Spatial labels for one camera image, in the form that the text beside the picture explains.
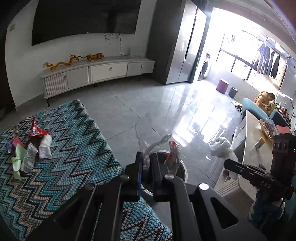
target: wall socket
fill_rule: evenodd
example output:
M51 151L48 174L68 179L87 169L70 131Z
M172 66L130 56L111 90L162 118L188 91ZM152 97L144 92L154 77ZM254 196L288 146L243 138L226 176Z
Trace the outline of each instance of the wall socket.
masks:
M15 29L15 23L13 25L10 26L9 32L11 32L12 30Z

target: window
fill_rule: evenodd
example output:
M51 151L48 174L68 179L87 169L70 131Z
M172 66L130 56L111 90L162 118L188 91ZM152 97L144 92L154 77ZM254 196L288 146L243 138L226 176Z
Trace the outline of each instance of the window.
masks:
M227 53L225 53L225 52L220 51L216 63L217 63L222 69L225 69L225 70L231 71L234 60L235 60L235 57L233 57L233 56L231 56L231 55L229 55L229 54L227 54Z
M253 63L259 57L258 49L262 44L263 41L243 30L226 32L216 63L220 68L246 80L255 89L276 93L282 82L287 61L280 56L276 78L258 74L253 69ZM277 56L275 53L272 66Z
M234 73L237 77L240 77L241 79L246 80L248 78L250 70L251 70L250 66L236 59L232 69L232 73Z

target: purple stool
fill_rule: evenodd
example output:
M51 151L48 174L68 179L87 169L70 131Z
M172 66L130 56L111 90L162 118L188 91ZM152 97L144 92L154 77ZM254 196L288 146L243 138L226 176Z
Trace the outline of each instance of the purple stool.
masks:
M228 86L229 86L229 83L227 81L220 79L216 90L218 90L222 94L225 94Z

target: turquoise blanket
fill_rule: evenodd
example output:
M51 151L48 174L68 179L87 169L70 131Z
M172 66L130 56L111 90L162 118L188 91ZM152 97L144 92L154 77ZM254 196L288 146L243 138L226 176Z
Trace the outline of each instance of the turquoise blanket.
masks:
M27 146L33 116L0 135L0 214L22 241L77 189L87 183L102 185L124 171L79 100L34 116L51 132L52 157L41 159L20 180L13 177L13 154L5 143L18 136ZM124 203L121 229L122 240L172 240L172 231L142 198Z

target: screw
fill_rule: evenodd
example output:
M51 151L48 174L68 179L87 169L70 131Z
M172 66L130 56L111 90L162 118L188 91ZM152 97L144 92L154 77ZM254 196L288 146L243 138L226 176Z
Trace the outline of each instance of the screw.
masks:
M86 184L86 185L84 186L84 188L85 188L87 191L90 191L90 190L94 189L94 184Z
M165 179L171 180L174 179L174 175L173 174L165 174Z
M123 180L123 181L127 181L127 180L130 179L130 176L127 175L127 174L122 174L122 175L120 175L120 179Z
M206 184L206 183L201 183L201 184L199 185L199 187L200 187L200 189L203 190L203 191L206 191L206 190L209 189L209 185Z

